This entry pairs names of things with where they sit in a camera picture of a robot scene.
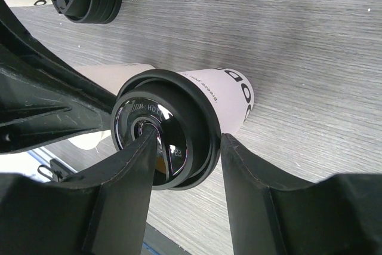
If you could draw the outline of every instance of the tabletop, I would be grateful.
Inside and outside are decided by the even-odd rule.
[[[241,71],[255,106],[237,138],[296,176],[382,172],[382,0],[123,0],[108,25],[13,11],[71,66]],[[49,148],[79,170],[115,152]],[[233,254],[220,164],[197,188],[153,192],[147,221],[192,254]]]

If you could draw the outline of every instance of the gray wooden surface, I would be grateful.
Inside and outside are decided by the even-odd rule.
[[[382,0],[124,0],[107,26],[53,7],[14,12],[73,66],[242,71],[256,98],[237,138],[292,174],[382,172]],[[51,150],[85,168],[113,147]],[[148,222],[192,254],[232,254],[220,166],[190,191],[154,192]]]

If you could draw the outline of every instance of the wood grain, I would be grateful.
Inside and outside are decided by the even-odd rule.
[[[72,66],[240,70],[256,98],[237,138],[292,174],[382,172],[382,0],[124,0],[105,26],[14,12]],[[51,149],[75,168],[113,152]],[[232,254],[220,165],[190,191],[154,192],[148,222],[192,254]]]

